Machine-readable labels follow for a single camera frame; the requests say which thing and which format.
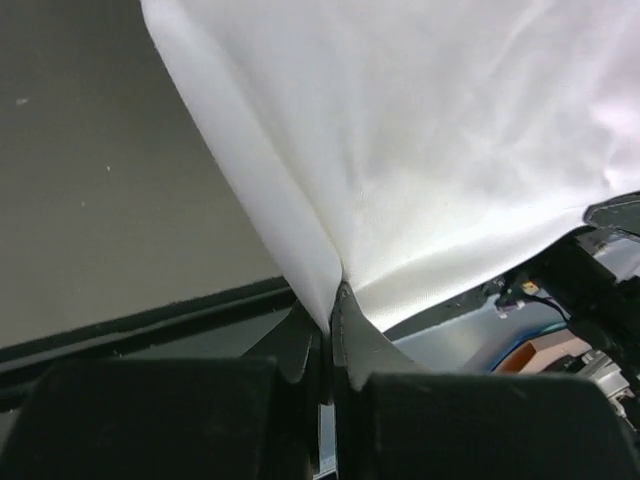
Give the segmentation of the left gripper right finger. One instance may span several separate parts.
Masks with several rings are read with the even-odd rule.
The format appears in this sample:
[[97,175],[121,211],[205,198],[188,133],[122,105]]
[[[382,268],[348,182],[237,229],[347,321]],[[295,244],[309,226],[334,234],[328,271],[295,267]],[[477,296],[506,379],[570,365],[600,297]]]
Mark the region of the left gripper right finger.
[[601,390],[568,375],[436,373],[364,316],[331,314],[341,479],[631,479],[635,445]]

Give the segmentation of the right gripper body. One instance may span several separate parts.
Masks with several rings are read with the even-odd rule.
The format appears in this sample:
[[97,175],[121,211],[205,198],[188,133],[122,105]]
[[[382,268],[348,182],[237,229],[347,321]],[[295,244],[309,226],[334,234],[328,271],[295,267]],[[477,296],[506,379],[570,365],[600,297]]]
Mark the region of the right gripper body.
[[562,311],[571,332],[639,383],[639,278],[617,280],[576,233],[507,272],[496,306],[541,303]]

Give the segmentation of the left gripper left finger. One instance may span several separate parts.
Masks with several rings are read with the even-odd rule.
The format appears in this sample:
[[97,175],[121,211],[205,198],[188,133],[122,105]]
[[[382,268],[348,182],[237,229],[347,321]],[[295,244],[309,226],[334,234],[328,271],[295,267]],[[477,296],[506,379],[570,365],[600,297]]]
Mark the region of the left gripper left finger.
[[37,382],[4,446],[8,479],[309,479],[321,334],[295,304],[227,359],[71,361]]

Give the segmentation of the white flower print t-shirt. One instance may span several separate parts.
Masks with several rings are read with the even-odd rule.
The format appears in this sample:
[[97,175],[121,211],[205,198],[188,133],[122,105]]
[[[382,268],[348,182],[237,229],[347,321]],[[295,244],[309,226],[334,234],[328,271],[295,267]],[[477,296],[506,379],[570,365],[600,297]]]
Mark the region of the white flower print t-shirt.
[[322,329],[387,330],[639,188],[635,1],[145,1],[224,177]]

